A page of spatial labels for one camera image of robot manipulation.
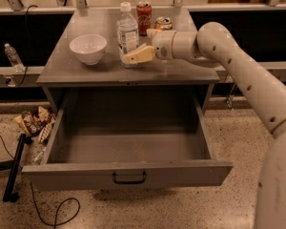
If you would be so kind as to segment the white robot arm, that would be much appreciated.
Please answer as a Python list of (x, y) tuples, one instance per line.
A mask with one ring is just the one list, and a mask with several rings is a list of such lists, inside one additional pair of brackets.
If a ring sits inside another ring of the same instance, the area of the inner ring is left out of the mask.
[(286, 86), (243, 51), (217, 22), (198, 31), (148, 29), (143, 44), (121, 56), (126, 64), (154, 58), (184, 59), (195, 64), (213, 60), (223, 66), (273, 136), (262, 165), (255, 206), (255, 229), (286, 229)]

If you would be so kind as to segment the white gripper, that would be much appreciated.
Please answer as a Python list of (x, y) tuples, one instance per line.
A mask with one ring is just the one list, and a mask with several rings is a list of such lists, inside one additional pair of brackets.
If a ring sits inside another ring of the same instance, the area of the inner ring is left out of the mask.
[(124, 54), (121, 58), (125, 64), (137, 64), (152, 61), (155, 56), (161, 60), (173, 60), (173, 41), (176, 31), (146, 29), (152, 38), (152, 46), (142, 46), (135, 51)]

